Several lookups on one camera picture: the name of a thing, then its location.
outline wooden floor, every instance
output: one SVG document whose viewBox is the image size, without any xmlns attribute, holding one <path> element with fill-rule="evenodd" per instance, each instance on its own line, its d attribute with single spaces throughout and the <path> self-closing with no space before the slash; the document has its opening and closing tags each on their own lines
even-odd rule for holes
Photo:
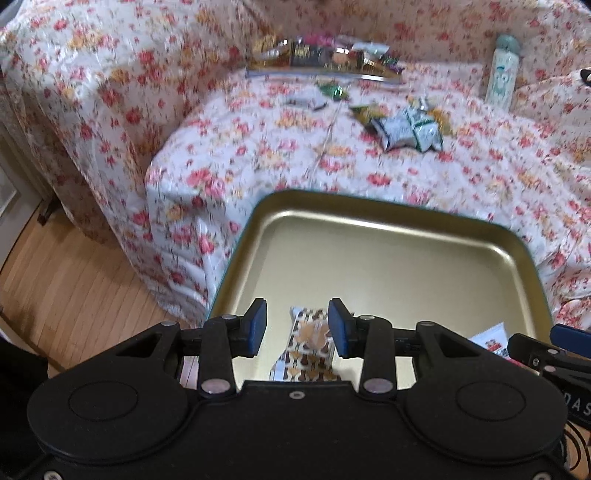
<svg viewBox="0 0 591 480">
<path fill-rule="evenodd" d="M 70 368 L 173 318 L 120 248 L 86 238 L 62 211 L 44 227 L 36 218 L 0 271 L 0 304 L 13 330 L 54 364 Z"/>
</svg>

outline green wrapper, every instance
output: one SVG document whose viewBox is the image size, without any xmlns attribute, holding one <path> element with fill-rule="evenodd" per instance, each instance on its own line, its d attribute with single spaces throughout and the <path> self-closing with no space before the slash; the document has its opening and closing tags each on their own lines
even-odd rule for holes
<svg viewBox="0 0 591 480">
<path fill-rule="evenodd" d="M 317 83 L 316 84 L 319 90 L 322 92 L 323 95 L 326 95 L 329 98 L 332 98 L 335 102 L 340 102 L 341 100 L 349 99 L 349 94 L 347 90 L 341 87 L 338 83 L 329 82 L 329 83 Z"/>
</svg>

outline blue clamp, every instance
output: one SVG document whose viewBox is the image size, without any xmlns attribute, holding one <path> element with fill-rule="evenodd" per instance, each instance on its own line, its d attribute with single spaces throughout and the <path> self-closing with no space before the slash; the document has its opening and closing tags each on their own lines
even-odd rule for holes
<svg viewBox="0 0 591 480">
<path fill-rule="evenodd" d="M 550 330 L 550 342 L 564 350 L 591 358 L 591 333 L 568 325 L 554 325 Z"/>
</svg>

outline black cable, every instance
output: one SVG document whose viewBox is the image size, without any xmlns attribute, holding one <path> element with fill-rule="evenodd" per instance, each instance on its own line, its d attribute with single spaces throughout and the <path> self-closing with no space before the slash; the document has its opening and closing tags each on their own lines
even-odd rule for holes
<svg viewBox="0 0 591 480">
<path fill-rule="evenodd" d="M 576 428 L 572 423 L 570 423 L 569 421 L 566 422 L 566 424 L 574 430 L 575 434 L 577 437 L 579 437 L 579 440 L 581 441 L 581 445 L 583 445 L 583 450 L 585 451 L 585 458 L 587 460 L 587 472 L 591 472 L 591 456 L 589 456 L 589 449 L 587 448 L 587 442 L 585 441 L 585 439 L 583 438 L 583 435 L 581 434 L 581 432 L 579 432 L 578 428 Z"/>
<path fill-rule="evenodd" d="M 574 437 L 572 433 L 570 433 L 568 430 L 565 430 L 564 434 L 570 439 L 571 442 L 573 442 L 574 447 L 577 450 L 577 462 L 574 464 L 574 466 L 570 467 L 570 471 L 572 472 L 581 463 L 581 458 L 583 458 L 583 452 L 581 452 L 581 447 L 579 446 L 577 439 Z"/>
</svg>

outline gold metal tray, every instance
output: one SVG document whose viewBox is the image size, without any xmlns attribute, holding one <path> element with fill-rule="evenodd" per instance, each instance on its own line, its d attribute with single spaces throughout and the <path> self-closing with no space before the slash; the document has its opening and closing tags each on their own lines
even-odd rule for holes
<svg viewBox="0 0 591 480">
<path fill-rule="evenodd" d="M 211 316 L 268 303 L 255 359 L 235 359 L 236 381 L 268 380 L 285 349 L 290 309 L 340 297 L 355 313 L 414 328 L 432 320 L 471 337 L 504 322 L 507 334 L 548 341 L 552 325 L 526 246 L 503 227 L 375 200 L 289 190 L 255 208 L 217 292 Z M 360 359 L 333 367 L 354 384 Z M 414 382 L 398 363 L 400 387 Z"/>
</svg>

